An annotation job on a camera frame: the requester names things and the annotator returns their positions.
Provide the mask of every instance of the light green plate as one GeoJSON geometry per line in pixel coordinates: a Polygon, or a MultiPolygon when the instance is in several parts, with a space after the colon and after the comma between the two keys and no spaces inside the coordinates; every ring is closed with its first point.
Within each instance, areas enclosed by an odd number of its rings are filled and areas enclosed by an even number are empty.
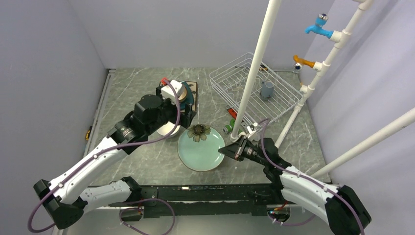
{"type": "Polygon", "coordinates": [[[187,136],[185,130],[179,137],[177,151],[183,164],[195,171],[208,171],[215,169],[223,160],[224,155],[218,152],[219,148],[225,147],[225,142],[219,132],[212,127],[210,134],[206,135],[205,141],[193,141],[187,136]]]}

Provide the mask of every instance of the white dish rack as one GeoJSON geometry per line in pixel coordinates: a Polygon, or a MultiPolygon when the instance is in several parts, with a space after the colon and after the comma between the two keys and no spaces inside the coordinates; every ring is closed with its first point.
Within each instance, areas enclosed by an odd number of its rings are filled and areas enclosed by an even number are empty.
{"type": "MultiPolygon", "coordinates": [[[[253,57],[254,54],[246,53],[209,74],[213,89],[237,113],[253,57]]],[[[249,125],[265,118],[269,118],[271,122],[276,121],[302,98],[302,94],[297,89],[267,65],[261,64],[265,68],[258,71],[244,115],[244,121],[249,125]],[[266,100],[259,96],[262,81],[270,81],[274,84],[274,94],[266,100]]]]}

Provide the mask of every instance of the wire basket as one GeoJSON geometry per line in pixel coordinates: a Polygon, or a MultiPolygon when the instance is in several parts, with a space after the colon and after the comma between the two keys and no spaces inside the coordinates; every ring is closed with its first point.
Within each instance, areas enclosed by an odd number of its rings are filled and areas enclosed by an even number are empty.
{"type": "MultiPolygon", "coordinates": [[[[254,54],[246,53],[209,74],[213,89],[236,112],[239,111],[253,57],[254,54]]],[[[244,121],[249,125],[265,118],[269,118],[271,122],[276,121],[302,98],[302,94],[297,89],[284,81],[267,65],[264,63],[262,65],[264,68],[258,71],[244,115],[244,121]],[[264,100],[259,96],[259,92],[262,87],[261,82],[266,81],[273,83],[274,93],[264,100]]]]}

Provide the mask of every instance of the gray marble surface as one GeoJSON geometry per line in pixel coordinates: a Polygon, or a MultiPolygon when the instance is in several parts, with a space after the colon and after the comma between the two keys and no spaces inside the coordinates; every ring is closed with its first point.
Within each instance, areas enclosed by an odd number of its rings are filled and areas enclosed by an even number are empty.
{"type": "MultiPolygon", "coordinates": [[[[102,139],[115,123],[134,108],[145,94],[154,94],[163,77],[181,81],[196,81],[199,85],[198,113],[192,124],[209,124],[222,134],[226,144],[229,136],[221,130],[231,119],[226,103],[210,87],[209,73],[216,68],[135,68],[117,69],[105,104],[98,140],[102,139]]],[[[300,88],[296,74],[278,73],[291,85],[300,88]]],[[[291,111],[272,123],[266,137],[277,139],[291,111]]],[[[225,157],[214,170],[196,172],[187,168],[179,159],[177,141],[184,131],[164,141],[139,147],[130,156],[108,168],[92,185],[106,185],[112,180],[132,176],[141,185],[189,185],[189,184],[254,184],[269,183],[262,173],[263,166],[251,162],[237,162],[225,157]]],[[[152,134],[149,140],[159,138],[152,134]]],[[[313,122],[307,106],[296,118],[291,130],[279,149],[280,156],[301,171],[312,174],[325,165],[313,122]]],[[[319,178],[329,181],[328,176],[319,178]]]]}

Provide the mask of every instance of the pvc pipe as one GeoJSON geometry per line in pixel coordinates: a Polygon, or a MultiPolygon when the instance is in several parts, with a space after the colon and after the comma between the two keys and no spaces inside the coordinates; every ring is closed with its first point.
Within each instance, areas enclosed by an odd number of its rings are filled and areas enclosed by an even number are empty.
{"type": "Polygon", "coordinates": [[[267,48],[268,40],[270,38],[280,5],[281,0],[270,0],[268,3],[267,12],[265,13],[264,22],[262,23],[261,32],[259,33],[258,43],[256,44],[251,68],[249,69],[247,83],[239,105],[238,116],[236,116],[236,121],[230,136],[230,139],[233,142],[238,140],[238,131],[245,115],[245,110],[252,93],[252,88],[255,84],[256,75],[258,74],[259,66],[262,63],[262,58],[264,57],[265,49],[267,48]]]}
{"type": "Polygon", "coordinates": [[[350,161],[357,155],[365,152],[366,150],[372,148],[379,142],[385,140],[389,136],[409,126],[413,122],[415,122],[415,108],[411,109],[404,115],[400,116],[393,122],[389,123],[387,126],[380,129],[375,134],[371,135],[369,138],[365,139],[364,141],[354,146],[353,148],[351,148],[349,151],[347,151],[343,155],[336,158],[334,161],[327,164],[325,167],[318,170],[316,173],[312,175],[312,177],[318,178],[320,176],[323,176],[331,172],[332,170],[338,168],[342,164],[350,161]]]}
{"type": "Polygon", "coordinates": [[[331,65],[331,62],[336,57],[339,50],[346,44],[346,42],[349,40],[349,38],[352,35],[352,31],[355,28],[356,24],[360,20],[362,14],[369,9],[371,4],[373,3],[373,0],[354,0],[359,2],[359,6],[356,10],[356,12],[353,14],[352,18],[350,19],[349,23],[347,24],[346,28],[342,30],[341,37],[337,43],[334,44],[333,49],[328,54],[327,58],[322,62],[322,68],[319,72],[316,73],[313,80],[311,81],[310,85],[307,86],[305,89],[306,92],[304,93],[303,98],[298,102],[298,104],[294,108],[294,112],[291,114],[290,118],[288,119],[288,122],[285,124],[284,128],[282,129],[282,132],[278,136],[277,141],[275,141],[275,146],[277,148],[280,147],[282,141],[284,140],[285,136],[287,135],[289,129],[294,123],[294,120],[296,119],[298,113],[300,112],[301,108],[304,106],[307,99],[311,96],[311,94],[314,92],[318,82],[320,79],[325,75],[328,68],[331,65]]]}

